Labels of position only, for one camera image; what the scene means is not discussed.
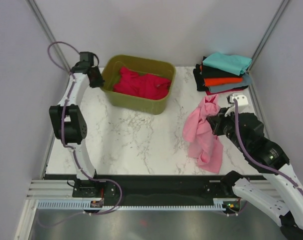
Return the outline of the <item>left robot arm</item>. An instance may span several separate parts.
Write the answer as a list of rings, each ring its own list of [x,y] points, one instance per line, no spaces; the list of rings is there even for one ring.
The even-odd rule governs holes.
[[[105,81],[98,66],[87,69],[74,66],[72,70],[62,99],[49,108],[49,117],[56,139],[61,141],[72,157],[76,177],[79,180],[88,180],[84,184],[84,191],[95,197],[102,188],[98,181],[93,180],[96,169],[87,150],[88,127],[80,105],[87,88],[101,88]]]

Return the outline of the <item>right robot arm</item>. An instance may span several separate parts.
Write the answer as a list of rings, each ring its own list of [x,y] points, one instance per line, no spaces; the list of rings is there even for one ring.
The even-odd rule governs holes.
[[[281,197],[273,198],[240,173],[232,170],[220,184],[221,193],[251,203],[280,228],[288,240],[303,240],[303,187],[283,149],[264,135],[264,125],[253,113],[232,112],[222,108],[207,121],[214,135],[226,136],[244,159],[269,181]]]

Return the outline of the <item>pink t shirt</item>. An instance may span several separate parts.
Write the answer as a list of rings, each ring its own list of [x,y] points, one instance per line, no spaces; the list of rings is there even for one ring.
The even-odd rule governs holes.
[[[220,111],[217,94],[205,96],[187,117],[182,137],[189,143],[187,156],[195,159],[199,168],[218,174],[223,162],[223,145],[213,133],[208,121]]]

